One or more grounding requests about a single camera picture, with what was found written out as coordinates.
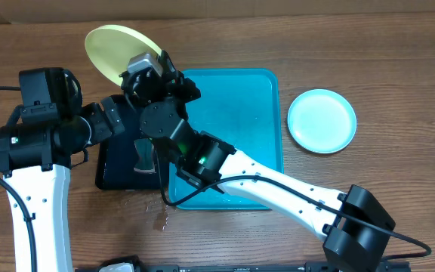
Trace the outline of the yellow-green plate top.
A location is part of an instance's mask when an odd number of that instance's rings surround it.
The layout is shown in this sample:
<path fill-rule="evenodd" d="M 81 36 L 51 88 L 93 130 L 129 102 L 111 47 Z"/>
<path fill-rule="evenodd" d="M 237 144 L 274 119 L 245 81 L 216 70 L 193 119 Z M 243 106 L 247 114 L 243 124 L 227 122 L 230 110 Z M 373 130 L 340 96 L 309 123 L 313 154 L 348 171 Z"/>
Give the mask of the yellow-green plate top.
<path fill-rule="evenodd" d="M 90 31 L 85 37 L 85 50 L 100 73 L 119 87 L 119 75 L 127 70 L 131 58 L 142 53 L 157 57 L 162 52 L 144 34 L 120 25 L 104 25 Z"/>

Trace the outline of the green scrubbing sponge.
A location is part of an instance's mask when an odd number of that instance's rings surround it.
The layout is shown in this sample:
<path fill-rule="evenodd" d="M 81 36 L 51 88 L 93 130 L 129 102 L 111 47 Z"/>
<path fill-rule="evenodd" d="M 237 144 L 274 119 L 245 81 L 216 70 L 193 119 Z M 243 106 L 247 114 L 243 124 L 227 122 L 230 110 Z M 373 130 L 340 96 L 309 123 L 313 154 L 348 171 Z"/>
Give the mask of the green scrubbing sponge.
<path fill-rule="evenodd" d="M 154 163 L 154 147 L 149 139 L 141 138 L 134 141 L 137 152 L 137 162 L 134 170 L 143 174 L 152 174 L 156 172 Z"/>

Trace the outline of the light blue plate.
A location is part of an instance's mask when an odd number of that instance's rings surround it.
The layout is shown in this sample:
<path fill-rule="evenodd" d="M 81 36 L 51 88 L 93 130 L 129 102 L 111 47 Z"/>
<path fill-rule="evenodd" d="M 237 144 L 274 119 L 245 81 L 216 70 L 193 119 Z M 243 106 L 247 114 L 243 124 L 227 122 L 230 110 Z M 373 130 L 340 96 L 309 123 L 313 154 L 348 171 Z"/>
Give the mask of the light blue plate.
<path fill-rule="evenodd" d="M 287 114 L 288 131 L 295 142 L 312 153 L 332 154 L 354 139 L 357 118 L 342 95 L 328 89 L 312 89 L 298 95 Z"/>

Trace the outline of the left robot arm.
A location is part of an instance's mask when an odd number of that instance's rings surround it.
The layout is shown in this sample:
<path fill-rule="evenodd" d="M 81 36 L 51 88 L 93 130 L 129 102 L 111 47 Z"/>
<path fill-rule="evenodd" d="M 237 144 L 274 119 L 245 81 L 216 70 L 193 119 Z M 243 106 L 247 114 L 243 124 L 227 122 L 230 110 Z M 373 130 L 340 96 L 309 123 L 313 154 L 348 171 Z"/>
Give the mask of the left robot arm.
<path fill-rule="evenodd" d="M 72 155 L 125 129 L 112 98 L 82 104 L 63 68 L 19 74 L 22 104 L 0 128 L 0 181 L 7 186 L 18 271 L 71 271 L 68 195 Z"/>

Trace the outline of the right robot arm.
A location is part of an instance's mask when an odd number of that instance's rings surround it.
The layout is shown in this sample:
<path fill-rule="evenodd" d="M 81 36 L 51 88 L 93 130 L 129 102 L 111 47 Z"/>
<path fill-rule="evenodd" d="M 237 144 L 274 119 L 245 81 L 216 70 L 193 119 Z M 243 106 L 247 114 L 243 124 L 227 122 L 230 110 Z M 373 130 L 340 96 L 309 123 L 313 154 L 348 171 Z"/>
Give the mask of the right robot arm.
<path fill-rule="evenodd" d="M 367 190 L 348 192 L 299 181 L 252 159 L 188 122 L 185 104 L 200 97 L 166 52 L 125 57 L 121 88 L 143 106 L 140 129 L 157 156 L 197 191 L 216 190 L 286 215 L 322 240 L 327 261 L 342 271 L 374 271 L 395 222 Z"/>

